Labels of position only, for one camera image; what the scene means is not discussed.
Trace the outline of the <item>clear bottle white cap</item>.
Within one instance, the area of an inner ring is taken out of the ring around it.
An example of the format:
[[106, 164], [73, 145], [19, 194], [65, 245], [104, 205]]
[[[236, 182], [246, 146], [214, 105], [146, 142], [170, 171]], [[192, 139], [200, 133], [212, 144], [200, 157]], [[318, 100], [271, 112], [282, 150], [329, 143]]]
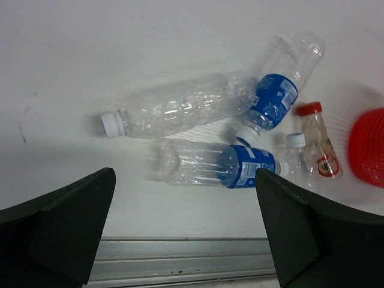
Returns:
[[244, 113], [256, 99], [255, 88], [255, 78], [243, 71], [180, 80], [131, 94], [101, 122], [108, 139], [171, 136]]

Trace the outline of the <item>blue label bottle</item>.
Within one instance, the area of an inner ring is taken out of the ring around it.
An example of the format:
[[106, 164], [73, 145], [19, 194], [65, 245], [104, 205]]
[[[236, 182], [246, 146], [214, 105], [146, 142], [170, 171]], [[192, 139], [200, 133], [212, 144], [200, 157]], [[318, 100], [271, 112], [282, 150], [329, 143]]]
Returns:
[[322, 56], [325, 41], [316, 33], [296, 33], [290, 40], [275, 36], [263, 54], [262, 71], [252, 107], [239, 118], [237, 142], [251, 146], [261, 133], [274, 129], [297, 100]]
[[256, 173], [267, 169], [281, 177], [289, 165], [270, 152], [242, 145], [173, 139], [161, 153], [161, 171], [170, 185], [256, 187]]

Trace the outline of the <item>small red cap bottle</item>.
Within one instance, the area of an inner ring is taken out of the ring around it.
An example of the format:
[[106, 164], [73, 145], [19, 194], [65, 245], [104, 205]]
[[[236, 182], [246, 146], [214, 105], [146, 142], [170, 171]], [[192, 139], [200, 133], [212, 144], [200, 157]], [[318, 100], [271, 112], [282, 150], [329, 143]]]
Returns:
[[296, 114], [301, 119], [306, 149], [316, 161], [320, 179], [337, 180], [342, 177], [343, 169], [328, 136], [322, 112], [322, 105], [318, 101], [296, 108]]

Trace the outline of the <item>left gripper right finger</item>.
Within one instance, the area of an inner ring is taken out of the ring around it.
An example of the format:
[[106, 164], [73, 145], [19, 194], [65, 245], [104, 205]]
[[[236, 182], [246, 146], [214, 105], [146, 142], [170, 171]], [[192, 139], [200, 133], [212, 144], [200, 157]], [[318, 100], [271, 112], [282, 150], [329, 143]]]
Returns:
[[383, 287], [383, 217], [267, 169], [256, 192], [280, 287]]

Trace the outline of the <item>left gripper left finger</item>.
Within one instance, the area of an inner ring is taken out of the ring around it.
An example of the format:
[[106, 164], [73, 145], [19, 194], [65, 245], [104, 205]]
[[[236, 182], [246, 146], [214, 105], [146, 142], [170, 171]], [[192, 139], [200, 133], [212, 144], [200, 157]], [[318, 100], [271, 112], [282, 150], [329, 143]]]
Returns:
[[1, 287], [86, 285], [115, 186], [103, 168], [1, 210]]

